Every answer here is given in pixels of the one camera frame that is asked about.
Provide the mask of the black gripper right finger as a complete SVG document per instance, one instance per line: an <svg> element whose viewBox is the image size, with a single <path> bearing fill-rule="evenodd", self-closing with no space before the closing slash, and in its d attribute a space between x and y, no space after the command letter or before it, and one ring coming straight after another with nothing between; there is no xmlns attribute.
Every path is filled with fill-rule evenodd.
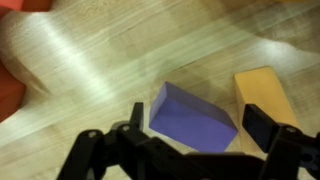
<svg viewBox="0 0 320 180"><path fill-rule="evenodd" d="M245 105L242 126L267 154L260 180L297 180L300 167L320 180L320 133L310 137L278 123L255 104Z"/></svg>

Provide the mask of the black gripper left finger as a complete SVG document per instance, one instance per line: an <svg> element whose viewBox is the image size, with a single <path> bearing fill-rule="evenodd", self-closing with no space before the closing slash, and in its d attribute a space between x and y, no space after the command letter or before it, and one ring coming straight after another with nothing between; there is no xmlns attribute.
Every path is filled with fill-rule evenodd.
<svg viewBox="0 0 320 180"><path fill-rule="evenodd" d="M133 180L183 180L183 156L159 138L142 132L144 105L134 104L131 118L108 133L86 130L76 138L57 180L102 180L119 165Z"/></svg>

